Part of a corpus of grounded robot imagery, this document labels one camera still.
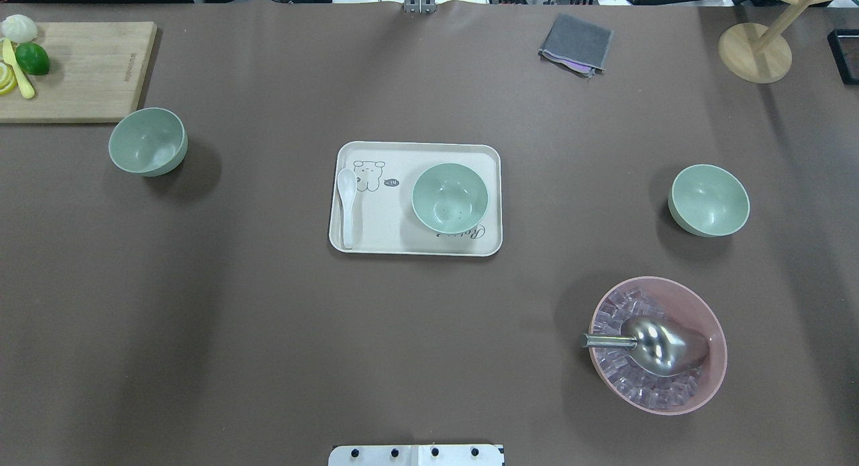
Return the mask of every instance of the pink bowl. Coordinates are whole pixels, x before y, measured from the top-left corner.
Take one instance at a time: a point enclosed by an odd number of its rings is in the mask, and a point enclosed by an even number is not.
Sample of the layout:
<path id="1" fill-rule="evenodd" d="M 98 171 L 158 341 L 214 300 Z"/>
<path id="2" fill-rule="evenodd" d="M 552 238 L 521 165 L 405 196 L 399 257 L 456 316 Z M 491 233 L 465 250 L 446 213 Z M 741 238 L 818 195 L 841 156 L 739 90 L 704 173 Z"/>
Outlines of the pink bowl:
<path id="1" fill-rule="evenodd" d="M 691 413 L 697 408 L 705 405 L 717 393 L 721 386 L 721 381 L 725 378 L 727 372 L 727 343 L 725 334 L 721 331 L 719 320 L 715 318 L 713 310 L 710 310 L 705 301 L 691 289 L 663 277 L 633 277 L 623 283 L 610 289 L 605 293 L 601 301 L 597 304 L 596 310 L 593 311 L 593 318 L 589 332 L 593 333 L 593 322 L 596 320 L 596 312 L 599 307 L 607 300 L 611 292 L 620 291 L 621 293 L 633 291 L 633 289 L 641 289 L 656 301 L 657 304 L 665 311 L 668 319 L 678 325 L 685 326 L 709 339 L 709 356 L 703 362 L 703 370 L 697 385 L 697 393 L 691 396 L 689 401 L 681 406 L 672 406 L 669 409 L 651 409 L 632 402 L 629 398 L 619 392 L 614 385 L 608 380 L 596 359 L 595 351 L 590 349 L 590 356 L 593 362 L 593 367 L 605 384 L 610 387 L 620 398 L 629 402 L 636 408 L 647 411 L 651 414 L 659 415 L 679 415 Z"/>

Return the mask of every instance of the green bowl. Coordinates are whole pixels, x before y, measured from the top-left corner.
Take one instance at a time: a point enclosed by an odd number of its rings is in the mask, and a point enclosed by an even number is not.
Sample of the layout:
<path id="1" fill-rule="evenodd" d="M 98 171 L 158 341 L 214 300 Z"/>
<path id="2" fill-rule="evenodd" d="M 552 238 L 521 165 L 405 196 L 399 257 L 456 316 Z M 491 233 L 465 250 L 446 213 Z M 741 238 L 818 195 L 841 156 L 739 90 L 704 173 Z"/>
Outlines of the green bowl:
<path id="1" fill-rule="evenodd" d="M 188 151 L 188 135 L 179 117 L 164 108 L 144 108 L 113 129 L 107 151 L 117 167 L 152 177 L 176 168 Z"/>
<path id="2" fill-rule="evenodd" d="M 411 189 L 411 207 L 430 230 L 459 234 L 481 222 L 489 192 L 478 173 L 460 164 L 439 164 L 425 170 Z"/>
<path id="3" fill-rule="evenodd" d="M 736 233 L 749 218 L 749 196 L 721 167 L 697 164 L 683 169 L 671 185 L 668 209 L 674 221 L 696 236 Z"/>

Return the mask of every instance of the yellow knife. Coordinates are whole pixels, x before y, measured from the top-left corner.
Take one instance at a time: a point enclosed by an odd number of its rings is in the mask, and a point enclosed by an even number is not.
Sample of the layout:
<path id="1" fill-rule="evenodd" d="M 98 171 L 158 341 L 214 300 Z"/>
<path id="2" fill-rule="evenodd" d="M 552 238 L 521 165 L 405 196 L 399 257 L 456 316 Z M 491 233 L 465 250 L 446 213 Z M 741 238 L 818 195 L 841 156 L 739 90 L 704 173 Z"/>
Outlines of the yellow knife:
<path id="1" fill-rule="evenodd" d="M 31 99 L 36 96 L 33 85 L 30 84 L 27 75 L 18 66 L 18 60 L 15 59 L 15 51 L 12 50 L 12 41 L 9 38 L 3 38 L 3 61 L 9 63 L 13 71 L 15 71 L 15 78 L 18 79 L 18 89 L 21 90 L 21 96 L 25 99 Z"/>

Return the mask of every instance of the round wooden base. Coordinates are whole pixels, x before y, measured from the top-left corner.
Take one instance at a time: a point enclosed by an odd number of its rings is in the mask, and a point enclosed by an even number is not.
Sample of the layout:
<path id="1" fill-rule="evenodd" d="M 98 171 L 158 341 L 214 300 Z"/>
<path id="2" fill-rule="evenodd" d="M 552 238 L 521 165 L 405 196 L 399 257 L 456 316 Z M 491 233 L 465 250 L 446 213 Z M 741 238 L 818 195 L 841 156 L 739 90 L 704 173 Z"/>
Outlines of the round wooden base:
<path id="1" fill-rule="evenodd" d="M 757 55 L 752 53 L 752 42 L 757 41 L 766 29 L 757 23 L 742 23 L 721 34 L 719 56 L 737 77 L 752 83 L 773 83 L 791 69 L 791 47 L 781 36 L 773 38 Z"/>

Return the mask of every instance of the gray cloth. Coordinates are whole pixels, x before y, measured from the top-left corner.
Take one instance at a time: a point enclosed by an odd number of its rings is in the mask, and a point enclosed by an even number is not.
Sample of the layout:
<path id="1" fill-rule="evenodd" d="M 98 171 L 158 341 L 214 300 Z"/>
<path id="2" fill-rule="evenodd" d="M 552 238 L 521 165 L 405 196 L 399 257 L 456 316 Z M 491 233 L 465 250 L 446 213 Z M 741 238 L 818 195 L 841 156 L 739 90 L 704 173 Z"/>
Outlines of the gray cloth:
<path id="1" fill-rule="evenodd" d="M 549 36 L 540 46 L 540 55 L 592 77 L 597 69 L 605 70 L 605 57 L 613 34 L 614 31 L 602 26 L 558 14 Z"/>

